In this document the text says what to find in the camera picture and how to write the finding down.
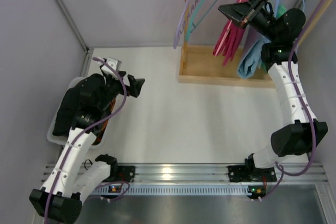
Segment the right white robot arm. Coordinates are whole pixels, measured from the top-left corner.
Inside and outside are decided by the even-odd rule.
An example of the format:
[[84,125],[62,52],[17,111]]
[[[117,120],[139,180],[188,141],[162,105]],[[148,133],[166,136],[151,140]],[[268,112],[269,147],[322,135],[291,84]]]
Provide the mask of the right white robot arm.
[[304,12],[292,8],[275,18],[267,0],[221,5],[218,10],[236,26],[249,25],[269,39],[262,46],[261,60],[275,84],[282,109],[284,126],[272,133],[269,145],[245,159],[245,175],[259,181],[288,156],[309,153],[314,158],[328,126],[316,118],[299,78],[294,42],[306,22]]

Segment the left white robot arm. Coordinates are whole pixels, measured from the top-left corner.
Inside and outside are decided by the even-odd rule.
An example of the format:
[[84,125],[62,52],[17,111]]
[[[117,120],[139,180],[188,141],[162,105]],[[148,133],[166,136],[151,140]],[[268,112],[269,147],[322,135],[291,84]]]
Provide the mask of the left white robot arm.
[[52,132],[53,136],[66,138],[64,148],[47,180],[29,196],[45,223],[75,223],[83,203],[102,182],[124,184],[117,158],[108,154],[99,155],[78,176],[87,152],[102,137],[107,122],[119,112],[112,110],[116,97],[137,98],[145,83],[129,74],[126,85],[122,79],[126,72],[119,74],[92,74],[66,91]]

